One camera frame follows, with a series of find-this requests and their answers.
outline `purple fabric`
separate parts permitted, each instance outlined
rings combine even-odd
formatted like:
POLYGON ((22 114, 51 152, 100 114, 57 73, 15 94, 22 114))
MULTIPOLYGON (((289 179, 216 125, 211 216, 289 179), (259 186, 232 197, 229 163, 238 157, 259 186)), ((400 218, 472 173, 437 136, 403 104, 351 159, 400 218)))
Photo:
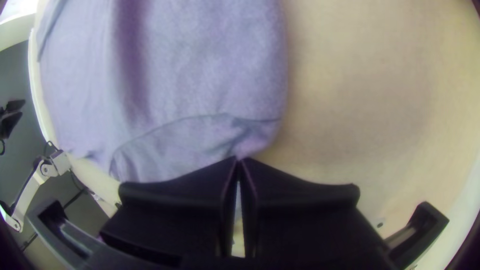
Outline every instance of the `purple fabric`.
POLYGON ((277 0, 51 0, 37 42, 59 147, 119 181, 241 159, 279 128, 277 0))

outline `metal arm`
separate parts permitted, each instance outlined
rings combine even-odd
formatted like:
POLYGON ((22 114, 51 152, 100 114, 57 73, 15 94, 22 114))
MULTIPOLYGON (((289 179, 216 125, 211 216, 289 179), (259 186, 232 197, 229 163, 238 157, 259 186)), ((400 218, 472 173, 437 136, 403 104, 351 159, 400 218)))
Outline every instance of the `metal arm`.
POLYGON ((70 168, 67 155, 62 150, 56 151, 50 157, 39 157, 16 202, 11 207, 5 204, 0 205, 1 217, 10 227, 21 233, 24 228, 25 214, 40 185, 50 177, 63 175, 70 168))

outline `beige curved surface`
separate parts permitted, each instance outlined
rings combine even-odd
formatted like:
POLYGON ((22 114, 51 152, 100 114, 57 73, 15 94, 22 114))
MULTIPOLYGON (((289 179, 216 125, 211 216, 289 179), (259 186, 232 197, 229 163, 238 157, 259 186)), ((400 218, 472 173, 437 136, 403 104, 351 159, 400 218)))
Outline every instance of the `beige curved surface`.
MULTIPOLYGON (((279 137, 257 158, 309 181, 359 185, 358 207, 384 221, 383 237, 422 201, 453 217, 480 147, 480 19, 472 3, 282 2, 288 110, 279 137)), ((84 184, 111 204, 118 199, 112 179, 89 179, 80 171, 91 164, 76 162, 84 184)), ((441 254, 446 263, 452 252, 441 254)))

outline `gray background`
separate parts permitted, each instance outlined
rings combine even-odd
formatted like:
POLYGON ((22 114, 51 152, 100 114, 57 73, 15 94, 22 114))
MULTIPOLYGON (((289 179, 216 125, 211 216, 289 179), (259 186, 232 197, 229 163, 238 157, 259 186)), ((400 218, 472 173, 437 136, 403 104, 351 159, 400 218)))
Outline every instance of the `gray background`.
MULTIPOLYGON (((27 53, 27 41, 0 51, 0 107, 4 107, 9 100, 26 101, 21 110, 22 118, 13 129, 10 138, 5 140, 5 155, 0 156, 0 200, 9 205, 17 198, 32 171, 34 159, 43 155, 46 144, 32 103, 27 53)), ((74 185, 69 173, 50 178, 40 186, 30 209, 47 198, 55 198, 65 205, 78 192, 79 189, 74 185)), ((91 235, 96 235, 108 220, 88 193, 82 194, 65 209, 65 212, 74 224, 91 235)), ((27 220, 22 233, 17 233, 13 229, 11 232, 19 247, 25 246, 35 233, 27 220)), ((24 254, 38 269, 65 268, 39 238, 31 242, 24 254)))

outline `black plastic mount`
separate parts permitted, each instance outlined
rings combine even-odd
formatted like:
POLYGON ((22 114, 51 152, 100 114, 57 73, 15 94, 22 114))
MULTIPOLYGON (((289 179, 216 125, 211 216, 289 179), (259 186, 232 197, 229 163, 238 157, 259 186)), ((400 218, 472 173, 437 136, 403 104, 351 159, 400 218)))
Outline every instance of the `black plastic mount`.
POLYGON ((356 208, 357 186, 307 182, 249 158, 165 182, 123 183, 118 192, 122 207, 101 239, 71 224, 57 201, 28 217, 72 269, 400 270, 448 223, 423 202, 383 240, 356 208), (231 256, 238 182, 245 258, 231 256))

